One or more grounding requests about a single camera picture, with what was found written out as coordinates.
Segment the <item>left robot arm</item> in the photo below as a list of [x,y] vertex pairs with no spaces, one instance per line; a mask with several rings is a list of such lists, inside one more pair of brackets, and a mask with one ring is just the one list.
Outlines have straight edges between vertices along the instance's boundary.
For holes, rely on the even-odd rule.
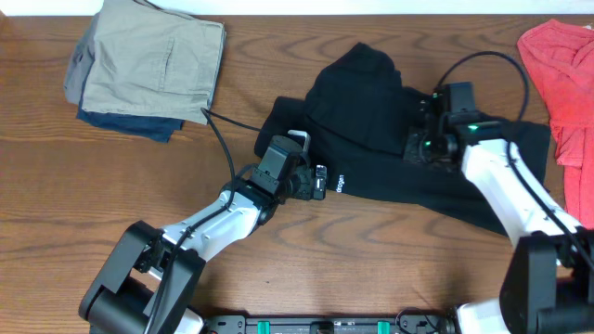
[[247,165],[209,206],[173,225],[130,225],[83,296],[78,314],[103,333],[198,333],[189,307],[201,273],[232,243],[265,225],[286,199],[323,200],[327,169],[292,165],[273,175]]

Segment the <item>black t-shirt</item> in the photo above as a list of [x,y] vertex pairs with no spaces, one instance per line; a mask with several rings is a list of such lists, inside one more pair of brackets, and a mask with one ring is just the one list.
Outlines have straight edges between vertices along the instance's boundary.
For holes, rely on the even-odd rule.
[[275,100],[254,153],[264,156],[273,135],[306,131],[309,157],[327,167],[329,189],[418,204],[504,234],[483,195],[462,173],[405,161],[408,131],[423,125],[428,102],[427,95],[403,85],[385,53],[358,43],[319,73],[305,99]]

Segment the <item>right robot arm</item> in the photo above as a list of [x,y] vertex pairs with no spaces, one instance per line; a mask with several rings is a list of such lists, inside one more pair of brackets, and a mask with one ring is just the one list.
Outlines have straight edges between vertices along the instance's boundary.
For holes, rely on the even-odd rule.
[[537,181],[500,121],[421,101],[407,161],[461,172],[502,223],[513,255],[499,295],[457,307],[457,333],[586,333],[593,329],[593,233]]

